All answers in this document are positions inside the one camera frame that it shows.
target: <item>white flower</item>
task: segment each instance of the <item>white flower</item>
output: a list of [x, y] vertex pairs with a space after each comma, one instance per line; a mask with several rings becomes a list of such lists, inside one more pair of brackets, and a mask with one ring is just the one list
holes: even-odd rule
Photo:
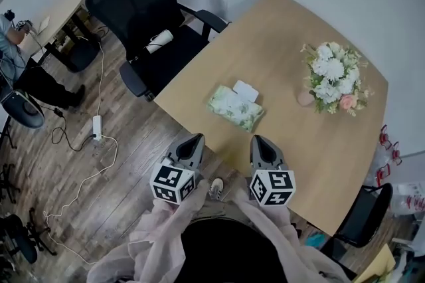
[[343, 64], [349, 68], [356, 66], [359, 63], [359, 58], [353, 54], [349, 53], [344, 55], [342, 58]]
[[351, 94], [353, 91], [354, 82], [346, 77], [338, 81], [337, 88], [342, 94]]
[[351, 116], [356, 116], [356, 112], [354, 110], [352, 110], [351, 108], [347, 110], [348, 114], [350, 114]]
[[332, 58], [327, 63], [327, 71], [326, 71], [326, 77], [330, 79], [330, 81], [338, 80], [339, 78], [342, 78], [344, 75], [344, 66], [341, 63], [340, 60], [337, 60], [336, 58]]
[[332, 102], [332, 104], [329, 105], [329, 107], [327, 108], [327, 111], [330, 114], [335, 114], [337, 112], [337, 107], [338, 107], [338, 102]]
[[329, 60], [333, 57], [332, 50], [325, 43], [318, 46], [316, 53], [321, 60]]
[[344, 59], [346, 56], [346, 52], [344, 49], [340, 49], [339, 52], [337, 52], [337, 54], [335, 55], [335, 58], [337, 58], [338, 60], [342, 60]]
[[364, 104], [362, 104], [361, 102], [357, 102], [356, 105], [356, 110], [362, 110], [363, 108], [365, 108], [366, 106]]
[[311, 67], [317, 75], [325, 75], [328, 68], [328, 62], [317, 58], [311, 63]]
[[338, 54], [341, 50], [341, 46], [338, 45], [336, 42], [329, 43], [329, 48], [333, 51], [333, 54]]
[[321, 98], [325, 104], [330, 104], [341, 97], [340, 91], [332, 86], [328, 79], [324, 78], [319, 85], [317, 85], [313, 91], [316, 93], [318, 98]]
[[357, 81], [360, 77], [359, 67], [354, 66], [352, 69], [348, 71], [347, 78], [349, 78], [352, 82]]

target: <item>chair backrest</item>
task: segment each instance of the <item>chair backrest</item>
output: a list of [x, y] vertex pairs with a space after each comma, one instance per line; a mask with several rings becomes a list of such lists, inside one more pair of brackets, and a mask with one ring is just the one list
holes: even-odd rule
[[44, 114], [37, 102], [22, 90], [14, 90], [1, 104], [21, 125], [28, 128], [40, 128], [44, 124]]
[[368, 244], [381, 225], [391, 202], [392, 186], [384, 184], [370, 192], [362, 187], [353, 206], [339, 227], [335, 237], [357, 248]]
[[131, 60], [152, 37], [183, 23], [177, 0], [86, 0], [88, 10], [121, 40]]

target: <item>small pink vase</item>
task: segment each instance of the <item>small pink vase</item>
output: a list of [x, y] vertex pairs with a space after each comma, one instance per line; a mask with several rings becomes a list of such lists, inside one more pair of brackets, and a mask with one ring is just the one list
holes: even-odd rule
[[310, 90], [303, 90], [297, 96], [297, 101], [300, 106], [307, 107], [314, 101], [314, 96], [309, 93]]

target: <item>black shirt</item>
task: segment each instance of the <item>black shirt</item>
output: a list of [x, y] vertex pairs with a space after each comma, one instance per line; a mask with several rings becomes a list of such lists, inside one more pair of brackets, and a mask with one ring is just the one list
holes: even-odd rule
[[198, 221], [186, 228], [181, 240], [186, 261], [178, 283], [287, 283], [272, 242], [238, 221]]

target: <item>chair armrest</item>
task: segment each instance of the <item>chair armrest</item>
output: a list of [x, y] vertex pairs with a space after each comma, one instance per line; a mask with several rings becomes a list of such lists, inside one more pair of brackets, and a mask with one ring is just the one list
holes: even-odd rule
[[147, 93], [145, 83], [128, 61], [125, 61], [120, 67], [120, 74], [124, 84], [134, 95], [139, 97]]
[[220, 17], [206, 10], [197, 11], [193, 13], [193, 16], [204, 23], [202, 36], [206, 39], [210, 35], [211, 28], [216, 32], [221, 33], [227, 27], [227, 23], [224, 22]]

